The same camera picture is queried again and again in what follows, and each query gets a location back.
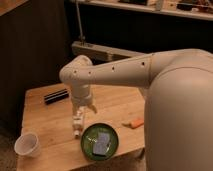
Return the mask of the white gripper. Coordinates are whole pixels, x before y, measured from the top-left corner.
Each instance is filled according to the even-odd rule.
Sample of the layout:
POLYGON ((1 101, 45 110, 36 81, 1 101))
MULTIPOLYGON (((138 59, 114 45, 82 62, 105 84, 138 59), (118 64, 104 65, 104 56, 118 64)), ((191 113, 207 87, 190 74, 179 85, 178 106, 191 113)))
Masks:
MULTIPOLYGON (((93 95, 89 85, 77 85, 71 89, 71 101, 76 106, 88 106, 94 113, 97 113, 96 107, 92 104, 93 95)), ((79 107, 73 107, 73 115, 78 115, 79 107)))

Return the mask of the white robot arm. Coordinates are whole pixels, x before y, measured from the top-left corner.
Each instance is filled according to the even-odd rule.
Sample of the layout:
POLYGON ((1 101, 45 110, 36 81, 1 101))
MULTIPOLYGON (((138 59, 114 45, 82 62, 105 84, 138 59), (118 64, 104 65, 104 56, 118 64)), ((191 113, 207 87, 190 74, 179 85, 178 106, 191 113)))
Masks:
POLYGON ((100 65, 79 55, 60 80, 75 107, 92 103, 92 84, 145 88, 147 171, 213 171, 213 53, 172 50, 100 65))

